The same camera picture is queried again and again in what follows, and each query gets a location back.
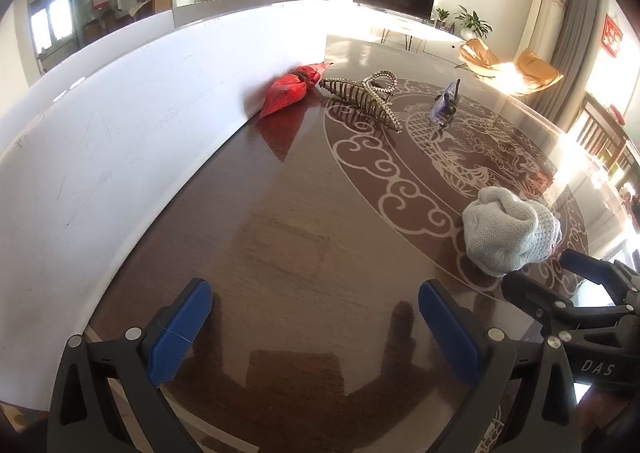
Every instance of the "silver screw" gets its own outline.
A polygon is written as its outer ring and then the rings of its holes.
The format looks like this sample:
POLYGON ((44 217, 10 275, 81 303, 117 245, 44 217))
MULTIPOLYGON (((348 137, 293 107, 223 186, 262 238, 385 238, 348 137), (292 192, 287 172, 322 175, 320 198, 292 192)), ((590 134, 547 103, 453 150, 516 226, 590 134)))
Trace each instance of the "silver screw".
POLYGON ((504 332, 500 328, 490 328, 487 335, 494 341, 502 341, 504 339, 504 332))
POLYGON ((82 343, 82 336, 80 334, 75 334, 71 336, 66 342, 66 344, 69 345, 69 348, 78 347, 80 346, 80 343, 82 343))
POLYGON ((138 327, 131 327, 129 330, 124 332, 124 337, 126 337, 129 341, 135 341, 142 335, 142 330, 138 327))
POLYGON ((546 342, 551 348, 556 349, 560 348, 560 345, 562 344, 556 336, 549 336, 548 338, 546 338, 546 342))

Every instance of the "potted plant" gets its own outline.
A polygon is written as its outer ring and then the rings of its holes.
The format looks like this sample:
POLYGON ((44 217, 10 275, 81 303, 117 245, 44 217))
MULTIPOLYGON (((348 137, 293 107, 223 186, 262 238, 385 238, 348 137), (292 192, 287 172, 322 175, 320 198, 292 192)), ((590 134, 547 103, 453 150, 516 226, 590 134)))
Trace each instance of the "potted plant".
POLYGON ((436 7, 436 12, 438 13, 438 19, 436 20, 436 28, 439 28, 440 30, 445 30, 446 29, 445 21, 449 17, 449 11, 444 10, 441 7, 436 7))
POLYGON ((473 14, 469 14, 466 8, 462 5, 459 5, 462 10, 456 16, 456 19, 462 21, 462 29, 460 29, 460 36, 462 39, 469 41, 472 38, 486 38, 489 35, 489 32, 493 32, 494 29, 482 19, 479 19, 476 11, 473 14))

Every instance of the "framed picture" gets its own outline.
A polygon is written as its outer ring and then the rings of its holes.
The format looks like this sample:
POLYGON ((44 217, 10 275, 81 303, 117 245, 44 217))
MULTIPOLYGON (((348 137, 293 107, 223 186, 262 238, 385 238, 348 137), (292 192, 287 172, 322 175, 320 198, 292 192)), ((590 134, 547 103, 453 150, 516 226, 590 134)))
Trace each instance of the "framed picture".
POLYGON ((602 31, 602 46, 611 56, 618 57, 620 43, 622 43, 622 30, 616 25, 613 18, 607 14, 604 30, 602 31))

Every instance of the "brown table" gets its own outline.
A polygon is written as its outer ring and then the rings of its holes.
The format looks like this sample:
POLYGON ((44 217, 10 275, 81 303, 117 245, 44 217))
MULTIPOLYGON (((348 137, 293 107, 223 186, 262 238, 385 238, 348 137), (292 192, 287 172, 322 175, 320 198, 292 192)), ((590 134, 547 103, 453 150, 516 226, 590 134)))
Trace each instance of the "brown table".
POLYGON ((90 323, 99 338, 119 337, 191 277, 212 284, 212 317, 166 393, 218 453, 414 453, 431 444, 467 388, 417 311, 421 282, 437 277, 511 338, 536 334, 499 281, 465 256, 460 213, 479 188, 499 184, 558 214, 561 245, 528 270, 564 295, 577 278, 562 273, 558 254, 603 255, 627 221, 574 143, 468 72, 340 38, 327 59, 327 76, 394 71, 403 132, 319 92, 253 118, 149 228, 90 323), (459 112, 438 133, 428 108, 458 76, 459 112))

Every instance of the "red plastic wrapper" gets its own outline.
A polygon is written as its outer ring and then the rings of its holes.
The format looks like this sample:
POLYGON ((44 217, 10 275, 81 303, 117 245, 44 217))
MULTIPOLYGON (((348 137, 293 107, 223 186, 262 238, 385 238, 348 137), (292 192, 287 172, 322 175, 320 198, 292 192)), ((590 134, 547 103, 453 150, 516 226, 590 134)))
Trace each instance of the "red plastic wrapper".
POLYGON ((277 79, 267 91, 262 110, 260 110, 260 118, 271 115, 305 97, 306 93, 318 84, 322 74, 330 65, 331 63, 304 65, 277 79))

